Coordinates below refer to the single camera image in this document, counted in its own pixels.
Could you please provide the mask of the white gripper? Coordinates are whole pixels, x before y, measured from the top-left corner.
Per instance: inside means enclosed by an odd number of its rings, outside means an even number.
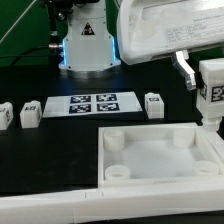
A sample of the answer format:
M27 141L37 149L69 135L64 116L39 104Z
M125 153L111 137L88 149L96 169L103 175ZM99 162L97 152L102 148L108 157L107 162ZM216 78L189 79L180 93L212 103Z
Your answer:
M224 42L224 0L123 0L117 39L129 65L175 52L173 66L192 91L196 79L188 51Z

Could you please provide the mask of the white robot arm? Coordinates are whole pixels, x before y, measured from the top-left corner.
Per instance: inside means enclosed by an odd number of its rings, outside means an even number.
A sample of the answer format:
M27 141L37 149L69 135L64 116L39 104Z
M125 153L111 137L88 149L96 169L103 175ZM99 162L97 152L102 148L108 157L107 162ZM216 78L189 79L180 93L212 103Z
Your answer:
M113 0L117 35L107 29L106 0L40 0L50 17L52 48L59 48L61 72L96 77L129 65L170 57L189 90L196 75L188 54L224 42L224 0Z

